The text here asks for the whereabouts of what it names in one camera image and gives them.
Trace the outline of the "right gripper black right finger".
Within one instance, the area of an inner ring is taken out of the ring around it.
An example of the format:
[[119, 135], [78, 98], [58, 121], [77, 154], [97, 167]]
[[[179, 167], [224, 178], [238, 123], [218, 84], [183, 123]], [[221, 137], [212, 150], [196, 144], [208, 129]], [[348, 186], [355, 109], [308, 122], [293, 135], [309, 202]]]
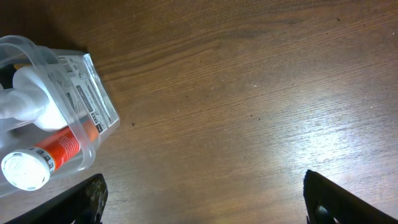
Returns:
[[318, 172], [308, 170], [303, 180], [307, 223], [391, 223], [397, 219], [378, 210]]

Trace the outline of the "orange tube white cap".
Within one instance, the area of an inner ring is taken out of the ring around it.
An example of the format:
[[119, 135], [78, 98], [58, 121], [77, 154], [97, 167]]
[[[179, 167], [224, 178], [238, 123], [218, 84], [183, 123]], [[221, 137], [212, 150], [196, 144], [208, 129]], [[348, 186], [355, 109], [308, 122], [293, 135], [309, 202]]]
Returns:
[[102, 140], [102, 134], [88, 119], [43, 131], [33, 124], [1, 126], [1, 196], [18, 190], [35, 191], [62, 169], [78, 168], [85, 149]]

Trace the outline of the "white spray bottle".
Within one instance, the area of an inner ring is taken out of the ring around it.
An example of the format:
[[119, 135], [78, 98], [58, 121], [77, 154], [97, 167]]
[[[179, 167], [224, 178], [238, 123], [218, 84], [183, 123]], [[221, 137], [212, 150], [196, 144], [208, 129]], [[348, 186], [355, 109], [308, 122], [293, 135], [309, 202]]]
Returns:
[[41, 73], [28, 64], [1, 68], [1, 120], [34, 123], [44, 131], [67, 126], [55, 100], [44, 85]]

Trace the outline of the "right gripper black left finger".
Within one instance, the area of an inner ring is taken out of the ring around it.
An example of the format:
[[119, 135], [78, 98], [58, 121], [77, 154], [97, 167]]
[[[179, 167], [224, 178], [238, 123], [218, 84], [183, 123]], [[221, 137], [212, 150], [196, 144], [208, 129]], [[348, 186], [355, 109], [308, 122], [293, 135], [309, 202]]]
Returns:
[[95, 174], [6, 224], [100, 224], [108, 198], [103, 174]]

